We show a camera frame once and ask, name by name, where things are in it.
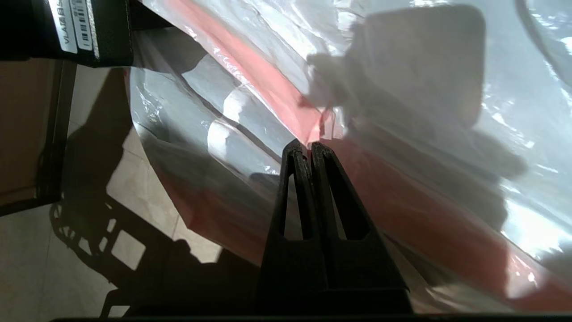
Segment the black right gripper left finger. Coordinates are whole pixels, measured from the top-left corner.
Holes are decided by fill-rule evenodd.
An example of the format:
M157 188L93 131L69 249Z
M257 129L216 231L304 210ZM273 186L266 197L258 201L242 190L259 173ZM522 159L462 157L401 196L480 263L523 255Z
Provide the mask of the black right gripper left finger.
M285 237L289 178L294 177L301 240ZM316 202L303 145L293 140L282 153L278 193L256 290L260 314L312 314L316 296L327 287Z

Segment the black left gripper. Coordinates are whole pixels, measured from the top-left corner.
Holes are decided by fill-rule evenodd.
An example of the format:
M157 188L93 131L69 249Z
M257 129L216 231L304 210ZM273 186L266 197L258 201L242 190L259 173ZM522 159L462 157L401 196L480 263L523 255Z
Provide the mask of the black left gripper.
M133 63L127 0L3 0L0 59L66 60L92 68Z

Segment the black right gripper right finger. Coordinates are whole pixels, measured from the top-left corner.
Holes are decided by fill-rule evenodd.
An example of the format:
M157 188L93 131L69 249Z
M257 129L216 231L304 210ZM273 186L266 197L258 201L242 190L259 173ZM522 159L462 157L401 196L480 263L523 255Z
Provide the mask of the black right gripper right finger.
M333 149L312 145L326 305L340 314L412 314L409 289Z

